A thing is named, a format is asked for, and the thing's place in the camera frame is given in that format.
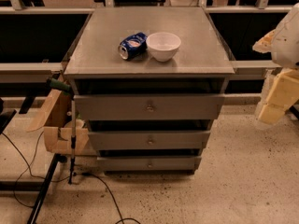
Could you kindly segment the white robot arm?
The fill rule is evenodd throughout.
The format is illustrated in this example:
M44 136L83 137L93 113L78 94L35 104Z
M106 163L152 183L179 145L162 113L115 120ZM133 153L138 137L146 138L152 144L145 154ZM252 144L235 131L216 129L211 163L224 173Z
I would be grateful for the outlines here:
M299 100L299 4L296 4L278 26L252 47L260 53L271 53L272 61L286 71L274 77L271 88L263 91L257 108L257 120L267 125L278 122Z

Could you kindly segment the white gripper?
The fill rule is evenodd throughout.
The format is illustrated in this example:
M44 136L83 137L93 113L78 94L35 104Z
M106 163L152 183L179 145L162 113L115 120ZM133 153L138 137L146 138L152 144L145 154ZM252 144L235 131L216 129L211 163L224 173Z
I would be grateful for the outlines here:
M258 121L273 125L299 100L299 71L287 70L279 73L267 95L267 105L262 105Z

